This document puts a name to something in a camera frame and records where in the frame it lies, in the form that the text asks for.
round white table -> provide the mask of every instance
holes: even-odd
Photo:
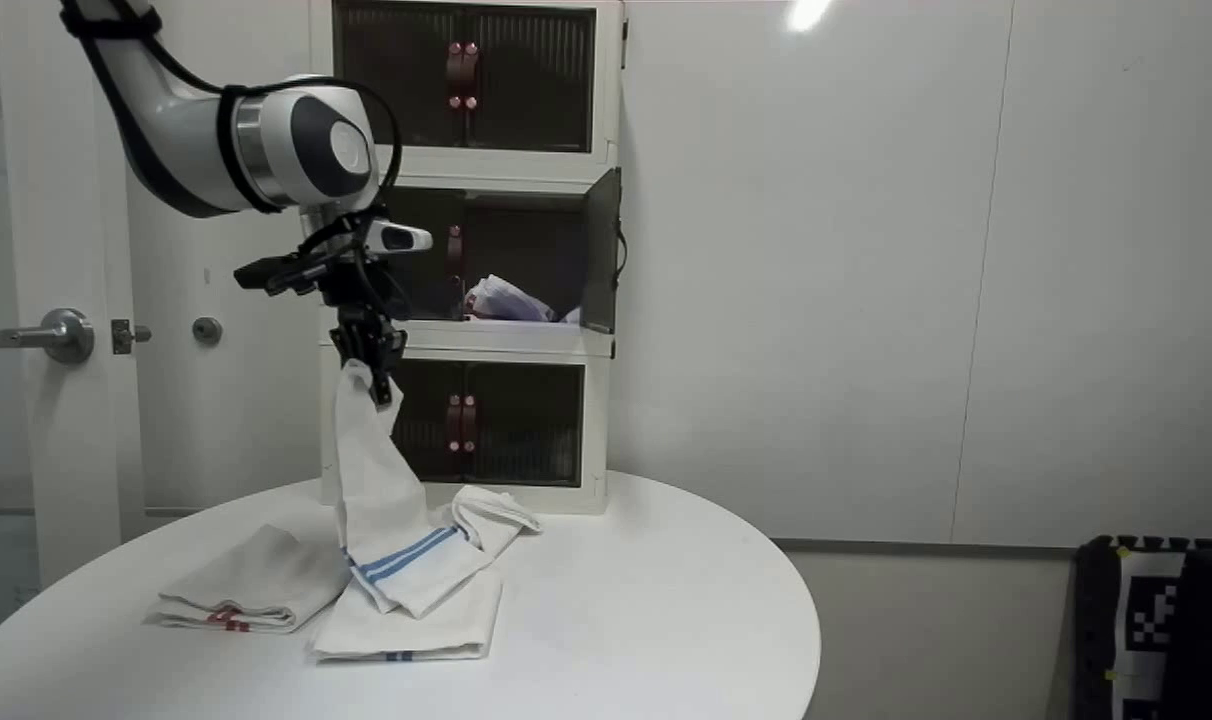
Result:
[[[0,720],[799,720],[819,623],[788,557],[734,512],[608,475],[604,517],[548,517],[500,557],[487,661],[315,664],[297,635],[154,626],[158,591],[262,524],[329,532],[319,482],[147,532],[0,623]]]

